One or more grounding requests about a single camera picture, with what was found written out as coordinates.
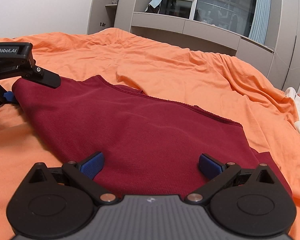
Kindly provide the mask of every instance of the red shirt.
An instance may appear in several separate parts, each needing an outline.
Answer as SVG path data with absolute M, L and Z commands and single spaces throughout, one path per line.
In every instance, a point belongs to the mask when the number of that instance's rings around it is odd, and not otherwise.
M 153 98 L 101 76 L 62 78 L 51 89 L 19 79 L 13 92 L 36 132 L 63 162 L 96 151 L 105 157 L 94 181 L 115 194 L 180 194 L 207 179 L 201 153 L 242 168 L 267 163 L 291 190 L 269 152 L 249 147 L 242 125 L 198 106 Z

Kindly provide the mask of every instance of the bed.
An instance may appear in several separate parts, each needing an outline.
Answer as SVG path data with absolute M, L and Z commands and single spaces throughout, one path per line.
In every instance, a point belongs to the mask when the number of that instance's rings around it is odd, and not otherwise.
M 289 235 L 300 240 L 300 135 L 292 98 L 254 67 L 227 55 L 181 49 L 109 28 L 92 35 L 44 33 L 0 41 L 31 42 L 37 65 L 83 81 L 100 74 L 111 84 L 189 105 L 242 124 L 250 147 L 270 152 L 293 192 L 297 218 Z M 7 90 L 17 78 L 0 81 Z M 61 162 L 41 141 L 20 106 L 0 106 L 0 240 L 13 236 L 5 209 L 36 162 Z

